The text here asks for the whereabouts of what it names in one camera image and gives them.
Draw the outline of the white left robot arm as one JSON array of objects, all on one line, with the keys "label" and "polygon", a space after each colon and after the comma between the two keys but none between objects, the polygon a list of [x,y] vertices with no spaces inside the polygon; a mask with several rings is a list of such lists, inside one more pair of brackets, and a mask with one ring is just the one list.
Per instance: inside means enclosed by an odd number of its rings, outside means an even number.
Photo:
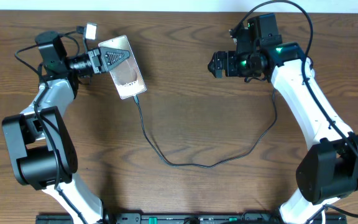
[{"label": "white left robot arm", "polygon": [[68,56],[62,37],[47,31],[35,38],[42,56],[35,68],[39,91],[26,109],[2,121],[14,177],[66,210],[64,215],[38,215],[37,223],[117,223],[119,218],[78,175],[78,158],[63,115],[77,96],[81,78],[110,73],[120,97],[127,98],[141,83],[140,71],[124,35],[74,56]]}]

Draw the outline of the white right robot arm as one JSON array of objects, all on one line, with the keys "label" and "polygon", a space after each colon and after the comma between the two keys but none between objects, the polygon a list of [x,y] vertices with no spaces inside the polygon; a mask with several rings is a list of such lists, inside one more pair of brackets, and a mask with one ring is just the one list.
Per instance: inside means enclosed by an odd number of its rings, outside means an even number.
[{"label": "white right robot arm", "polygon": [[358,134],[334,111],[314,79],[312,60],[285,43],[274,14],[252,17],[230,30],[234,51],[213,54],[216,77],[271,83],[287,102],[304,135],[307,154],[296,170],[297,190],[279,209],[284,223],[307,223],[358,191]]}]

